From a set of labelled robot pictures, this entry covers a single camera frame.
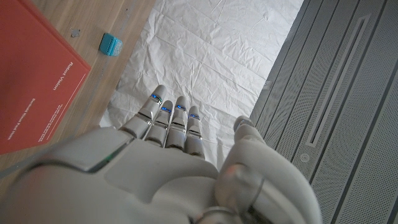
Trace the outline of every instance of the robotic hand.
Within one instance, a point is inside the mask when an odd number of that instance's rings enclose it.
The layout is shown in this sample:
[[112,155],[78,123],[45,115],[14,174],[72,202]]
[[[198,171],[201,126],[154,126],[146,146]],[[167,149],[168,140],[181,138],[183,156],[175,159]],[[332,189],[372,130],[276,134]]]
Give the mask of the robotic hand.
[[0,204],[0,223],[322,222],[305,177],[249,118],[236,120],[218,172],[205,160],[198,108],[187,114],[181,96],[172,116],[165,95],[158,86],[120,130],[94,130],[32,163]]

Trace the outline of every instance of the gray cabinet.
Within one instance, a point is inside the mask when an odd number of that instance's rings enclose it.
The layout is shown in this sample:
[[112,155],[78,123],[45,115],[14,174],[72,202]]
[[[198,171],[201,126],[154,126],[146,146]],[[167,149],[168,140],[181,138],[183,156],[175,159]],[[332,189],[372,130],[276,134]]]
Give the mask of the gray cabinet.
[[393,223],[398,1],[304,1],[251,119],[311,183],[324,223]]

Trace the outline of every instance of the wrinkled fabric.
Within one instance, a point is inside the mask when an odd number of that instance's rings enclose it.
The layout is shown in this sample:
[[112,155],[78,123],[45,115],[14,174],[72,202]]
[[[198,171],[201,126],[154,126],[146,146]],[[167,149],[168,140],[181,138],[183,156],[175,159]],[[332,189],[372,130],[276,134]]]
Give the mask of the wrinkled fabric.
[[158,0],[101,120],[119,128],[159,84],[201,112],[206,160],[220,168],[302,0]]

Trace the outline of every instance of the robot finger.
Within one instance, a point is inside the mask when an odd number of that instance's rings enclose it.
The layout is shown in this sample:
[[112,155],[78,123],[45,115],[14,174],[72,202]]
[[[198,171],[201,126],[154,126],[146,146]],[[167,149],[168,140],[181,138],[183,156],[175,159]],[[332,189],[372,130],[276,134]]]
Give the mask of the robot finger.
[[234,131],[235,143],[237,143],[242,138],[257,140],[264,144],[266,143],[260,135],[259,131],[254,127],[250,118],[246,116],[239,116],[238,118],[236,118],[236,121],[234,123]]
[[203,141],[201,138],[201,122],[199,117],[199,109],[192,106],[188,113],[187,138],[185,140],[185,152],[205,159],[203,153]]
[[145,141],[156,146],[163,147],[166,140],[167,130],[169,128],[172,111],[173,103],[170,100],[165,101],[159,113],[157,114],[155,121],[149,129]]
[[166,97],[167,90],[159,85],[149,96],[144,106],[120,130],[130,133],[135,138],[143,138],[158,112],[162,99]]
[[188,100],[180,96],[175,102],[174,114],[167,134],[166,148],[176,148],[184,151],[185,132],[187,127]]

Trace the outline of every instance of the vertical slot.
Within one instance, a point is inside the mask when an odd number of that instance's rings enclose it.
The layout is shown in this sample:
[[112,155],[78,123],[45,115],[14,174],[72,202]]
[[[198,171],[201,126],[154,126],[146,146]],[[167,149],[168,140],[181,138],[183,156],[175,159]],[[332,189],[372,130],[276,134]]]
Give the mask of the vertical slot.
[[322,133],[323,127],[325,126],[326,120],[329,116],[331,107],[333,106],[337,93],[340,86],[347,74],[347,70],[351,61],[354,57],[355,51],[358,48],[358,44],[363,36],[366,25],[368,24],[370,14],[367,16],[360,17],[354,27],[351,37],[347,43],[343,56],[337,66],[336,72],[331,80],[328,91],[323,99],[321,108],[317,114],[317,118],[311,128],[311,132],[308,135],[306,145],[315,147]]

